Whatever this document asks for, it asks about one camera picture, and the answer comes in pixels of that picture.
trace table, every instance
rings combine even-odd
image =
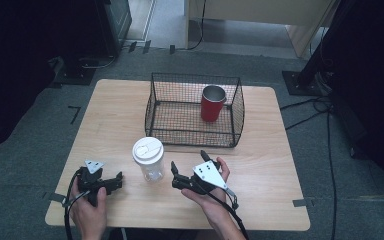
[[[68,156],[56,192],[65,195],[74,172],[86,159],[105,162],[103,179],[125,176],[123,188],[107,198],[108,226],[210,229],[200,207],[171,187],[170,162],[191,176],[203,162],[199,152],[224,158],[231,170],[229,187],[237,194],[237,213],[247,230],[297,230],[310,227],[275,92],[267,87],[243,87],[245,125],[234,149],[165,146],[165,176],[145,182],[131,157],[136,140],[145,136],[144,121],[150,82],[100,80]],[[64,225],[63,208],[52,202],[49,225]]]
[[[204,0],[184,1],[188,47],[189,20],[201,19]],[[209,0],[204,18],[287,25],[295,52],[302,57],[318,29],[329,25],[338,4],[339,0]]]

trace red tumbler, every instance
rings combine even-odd
[[[202,91],[201,118],[206,122],[215,122],[226,102],[226,92],[216,85],[209,85]]]

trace human arm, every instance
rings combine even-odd
[[[80,194],[77,181],[76,177],[70,193],[71,199]],[[106,198],[107,191],[105,187],[101,187],[98,191],[96,207],[84,197],[79,198],[72,205],[70,217],[82,235],[82,240],[98,240],[104,234],[107,227]]]
[[[222,170],[221,176],[226,182],[227,178],[229,177],[230,170],[222,158],[218,157],[217,162],[220,163]],[[210,193],[220,199],[222,202],[226,202],[226,193],[222,189],[216,188]],[[245,239],[244,235],[236,227],[235,223],[230,217],[229,212],[214,199],[208,195],[199,195],[186,188],[182,189],[182,194],[201,206],[202,210],[207,216],[208,222],[210,223],[211,227],[214,228],[220,239]]]

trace wire basket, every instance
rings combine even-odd
[[[215,122],[201,119],[201,96],[208,85],[226,92]],[[153,73],[145,115],[145,132],[164,144],[235,147],[242,134],[245,106],[240,78]]]

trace wooden tabletop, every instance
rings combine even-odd
[[[244,86],[245,124],[234,149],[165,146],[165,176],[147,183],[131,152],[145,137],[150,82],[100,80],[87,107],[56,193],[65,195],[74,172],[86,159],[104,162],[102,179],[123,172],[123,188],[107,198],[108,226],[210,229],[200,207],[171,187],[170,162],[190,177],[203,162],[200,150],[222,157],[230,168],[229,188],[238,196],[238,216],[247,230],[305,231],[310,221],[275,92]],[[64,209],[52,202],[49,225],[64,225]]]

